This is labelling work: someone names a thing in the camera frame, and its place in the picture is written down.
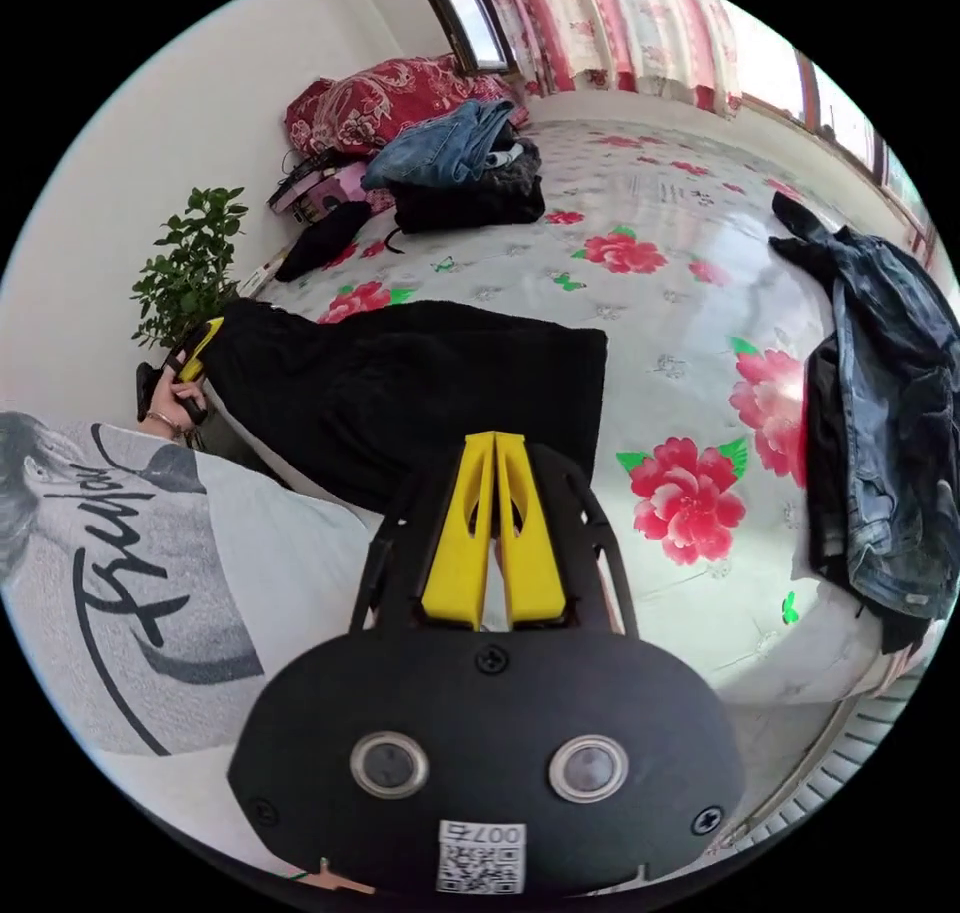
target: wrist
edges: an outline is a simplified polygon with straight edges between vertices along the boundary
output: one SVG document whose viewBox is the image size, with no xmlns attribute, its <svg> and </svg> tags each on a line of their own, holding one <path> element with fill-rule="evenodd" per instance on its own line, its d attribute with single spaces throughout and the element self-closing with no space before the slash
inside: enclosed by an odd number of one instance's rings
<svg viewBox="0 0 960 913">
<path fill-rule="evenodd" d="M 173 423 L 156 413 L 148 413 L 143 421 L 137 424 L 137 430 L 140 433 L 146 433 L 148 436 L 157 436 L 162 440 L 170 440 L 171 442 L 182 433 Z"/>
</svg>

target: window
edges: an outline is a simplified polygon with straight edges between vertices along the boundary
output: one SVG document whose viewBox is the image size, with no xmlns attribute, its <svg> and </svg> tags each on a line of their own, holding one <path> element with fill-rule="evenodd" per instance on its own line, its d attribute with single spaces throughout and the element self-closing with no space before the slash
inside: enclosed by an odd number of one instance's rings
<svg viewBox="0 0 960 913">
<path fill-rule="evenodd" d="M 903 164 L 894 155 L 890 147 L 886 147 L 886 175 L 883 185 L 907 210 L 908 213 L 921 225 L 926 228 L 930 224 L 930 215 L 927 208 L 920 199 L 917 188 L 913 185 L 913 180 L 907 176 L 907 171 Z"/>
<path fill-rule="evenodd" d="M 926 251 L 936 230 L 903 164 L 847 94 L 779 33 L 728 0 L 737 46 L 740 90 L 753 102 L 815 133 L 831 144 L 874 185 L 899 205 L 915 230 L 913 252 Z"/>
<path fill-rule="evenodd" d="M 492 0 L 429 0 L 462 71 L 512 73 L 513 52 L 503 33 Z"/>
<path fill-rule="evenodd" d="M 765 23 L 724 2 L 737 45 L 740 89 L 753 99 L 803 122 L 803 83 L 797 51 Z"/>
<path fill-rule="evenodd" d="M 820 98 L 820 127 L 829 127 L 834 142 L 852 153 L 868 170 L 874 167 L 873 126 L 863 110 L 815 63 Z"/>
</svg>

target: window frame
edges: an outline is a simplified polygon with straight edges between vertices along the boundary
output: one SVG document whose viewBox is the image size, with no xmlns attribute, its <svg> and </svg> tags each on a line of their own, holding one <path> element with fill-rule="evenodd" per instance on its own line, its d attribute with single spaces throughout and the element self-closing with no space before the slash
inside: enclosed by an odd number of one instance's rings
<svg viewBox="0 0 960 913">
<path fill-rule="evenodd" d="M 792 126 L 802 129 L 804 132 L 815 136 L 822 143 L 825 143 L 831 151 L 842 157 L 844 162 L 853 167 L 864 179 L 868 180 L 880 195 L 893 207 L 906 222 L 913 228 L 914 237 L 912 250 L 919 253 L 923 249 L 925 255 L 925 264 L 929 263 L 933 255 L 933 247 L 936 244 L 937 231 L 932 220 L 926 222 L 915 216 L 910 208 L 903 203 L 900 198 L 887 186 L 887 143 L 883 137 L 873 130 L 873 167 L 868 167 L 856 154 L 848 150 L 842 143 L 835 138 L 823 132 L 823 122 L 820 109 L 820 87 L 817 84 L 817 74 L 813 61 L 794 47 L 794 54 L 797 59 L 797 69 L 800 74 L 800 85 L 803 93 L 803 117 L 798 119 L 788 111 L 779 109 L 772 103 L 754 96 L 751 93 L 744 93 L 743 99 L 746 104 L 756 109 L 760 113 L 768 116 L 774 116 L 780 120 L 786 120 Z"/>
<path fill-rule="evenodd" d="M 451 0 L 427 0 L 433 12 L 436 14 L 443 32 L 450 43 L 453 53 L 457 58 L 460 72 L 465 76 L 481 76 L 483 74 L 497 74 L 499 76 L 513 76 L 520 72 L 516 57 L 513 55 L 513 48 L 510 41 L 504 33 L 500 17 L 497 15 L 493 0 L 474 0 L 484 19 L 487 27 L 493 35 L 493 40 L 500 54 L 505 58 L 502 64 L 490 66 L 481 65 L 470 44 L 470 38 L 463 25 Z"/>
</svg>

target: bracelet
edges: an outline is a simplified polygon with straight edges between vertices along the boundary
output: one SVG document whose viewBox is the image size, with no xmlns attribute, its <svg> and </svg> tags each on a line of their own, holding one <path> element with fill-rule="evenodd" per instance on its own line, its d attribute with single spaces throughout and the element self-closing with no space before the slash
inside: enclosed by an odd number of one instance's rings
<svg viewBox="0 0 960 913">
<path fill-rule="evenodd" d="M 148 420 L 159 420 L 161 423 L 165 423 L 167 426 L 173 430 L 174 436 L 183 436 L 183 430 L 177 426 L 169 417 L 164 416 L 162 413 L 157 412 L 157 410 L 147 410 L 146 418 Z"/>
</svg>

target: red floral pillow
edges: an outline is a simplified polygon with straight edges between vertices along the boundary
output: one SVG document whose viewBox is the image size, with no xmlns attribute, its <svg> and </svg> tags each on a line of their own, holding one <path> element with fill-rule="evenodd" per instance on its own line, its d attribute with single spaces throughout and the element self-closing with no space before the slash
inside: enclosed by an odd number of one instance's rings
<svg viewBox="0 0 960 913">
<path fill-rule="evenodd" d="M 287 107 L 284 119 L 294 149 L 309 156 L 327 148 L 368 156 L 413 123 L 455 110 L 466 100 L 516 102 L 499 76 L 461 76 L 453 54 L 386 60 L 339 82 L 317 80 Z M 530 118 L 517 106 L 510 122 Z"/>
</svg>

